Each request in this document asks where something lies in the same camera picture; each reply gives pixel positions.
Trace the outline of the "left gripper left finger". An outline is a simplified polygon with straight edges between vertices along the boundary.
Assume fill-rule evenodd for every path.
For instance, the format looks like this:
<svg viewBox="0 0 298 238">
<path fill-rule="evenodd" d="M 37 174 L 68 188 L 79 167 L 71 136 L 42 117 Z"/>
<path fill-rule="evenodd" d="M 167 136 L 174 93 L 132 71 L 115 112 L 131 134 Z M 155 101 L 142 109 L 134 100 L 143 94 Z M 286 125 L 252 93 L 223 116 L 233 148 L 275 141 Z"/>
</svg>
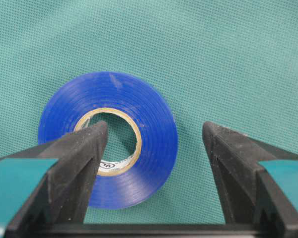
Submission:
<svg viewBox="0 0 298 238">
<path fill-rule="evenodd" d="M 82 223 L 108 138 L 104 121 L 0 158 L 0 238 Z"/>
</svg>

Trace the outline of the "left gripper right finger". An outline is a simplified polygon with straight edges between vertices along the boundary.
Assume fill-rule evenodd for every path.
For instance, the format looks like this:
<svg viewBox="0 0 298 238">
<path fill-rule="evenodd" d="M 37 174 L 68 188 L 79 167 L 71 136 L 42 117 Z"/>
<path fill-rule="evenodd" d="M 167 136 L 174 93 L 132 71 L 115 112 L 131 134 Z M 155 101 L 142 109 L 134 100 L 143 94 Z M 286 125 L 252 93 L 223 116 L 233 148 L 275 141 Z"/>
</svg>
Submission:
<svg viewBox="0 0 298 238">
<path fill-rule="evenodd" d="M 202 140 L 225 222 L 298 238 L 298 154 L 211 121 Z"/>
</svg>

